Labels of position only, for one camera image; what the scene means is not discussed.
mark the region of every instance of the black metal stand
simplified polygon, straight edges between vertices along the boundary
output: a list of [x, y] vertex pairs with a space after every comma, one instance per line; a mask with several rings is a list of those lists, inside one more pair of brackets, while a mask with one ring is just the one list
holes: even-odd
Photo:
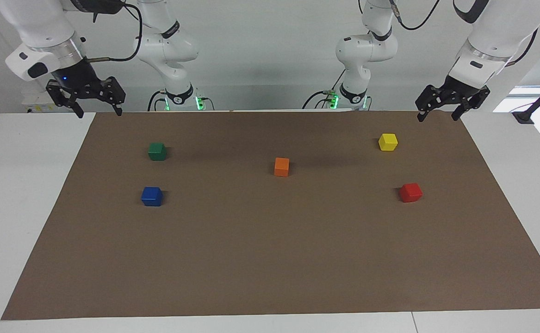
[[540, 97], [526, 110], [522, 112], [513, 112], [513, 116], [520, 124], [534, 124], [531, 116], [540, 107]]

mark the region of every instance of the cube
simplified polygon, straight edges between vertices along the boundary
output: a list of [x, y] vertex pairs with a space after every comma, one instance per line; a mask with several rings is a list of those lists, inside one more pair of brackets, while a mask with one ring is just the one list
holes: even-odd
[[416, 183], [405, 184], [399, 190], [401, 201], [405, 203], [416, 202], [422, 198], [422, 189]]
[[288, 177], [288, 168], [291, 160], [288, 158], [277, 157], [274, 163], [274, 176]]
[[397, 147], [397, 137], [392, 133], [384, 133], [379, 138], [379, 147], [384, 152], [392, 152]]
[[159, 207], [162, 205], [162, 191], [158, 187], [145, 187], [141, 200], [144, 206]]
[[149, 146], [149, 157], [151, 160], [165, 160], [167, 148], [160, 142], [151, 143]]

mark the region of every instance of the orange cube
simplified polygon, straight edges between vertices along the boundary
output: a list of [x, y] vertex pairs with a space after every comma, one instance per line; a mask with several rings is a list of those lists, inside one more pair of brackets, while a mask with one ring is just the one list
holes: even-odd
[[288, 158], [276, 158], [276, 163], [274, 163], [274, 176], [278, 177], [288, 177], [288, 167], [291, 160]]

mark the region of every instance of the white robotic arm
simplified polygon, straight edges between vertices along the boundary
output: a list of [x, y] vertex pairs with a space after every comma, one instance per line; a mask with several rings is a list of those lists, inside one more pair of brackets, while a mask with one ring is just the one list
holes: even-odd
[[479, 106], [490, 93], [487, 82], [509, 64], [520, 45], [540, 25], [540, 0], [475, 0], [471, 10], [458, 15], [473, 24], [473, 31], [457, 54], [440, 88], [428, 85], [416, 100], [423, 122], [428, 112], [446, 104], [459, 104], [452, 117]]
[[198, 45], [174, 16], [170, 0], [138, 0], [144, 24], [158, 30], [145, 34], [138, 58], [162, 77], [168, 104], [173, 110], [200, 110], [204, 106], [187, 76], [182, 62], [198, 57]]
[[336, 48], [338, 60], [344, 64], [344, 80], [340, 85], [340, 105], [354, 110], [363, 108], [371, 80], [370, 62], [386, 61], [397, 54], [397, 38], [392, 34], [393, 11], [389, 0], [368, 0], [362, 22], [368, 34], [340, 39]]
[[120, 116], [126, 93], [113, 76], [99, 80], [64, 8], [95, 15], [117, 13], [123, 6], [128, 5], [119, 0], [0, 0], [0, 12], [23, 42], [7, 57], [7, 66], [26, 81], [52, 73], [55, 80], [46, 90], [57, 106], [71, 108], [79, 117], [83, 109], [77, 99], [99, 99]]

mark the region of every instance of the brown mat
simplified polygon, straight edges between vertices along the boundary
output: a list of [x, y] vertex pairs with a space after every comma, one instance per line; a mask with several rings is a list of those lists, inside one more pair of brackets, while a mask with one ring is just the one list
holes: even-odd
[[108, 113], [3, 319], [493, 308], [540, 308], [540, 257], [449, 114]]

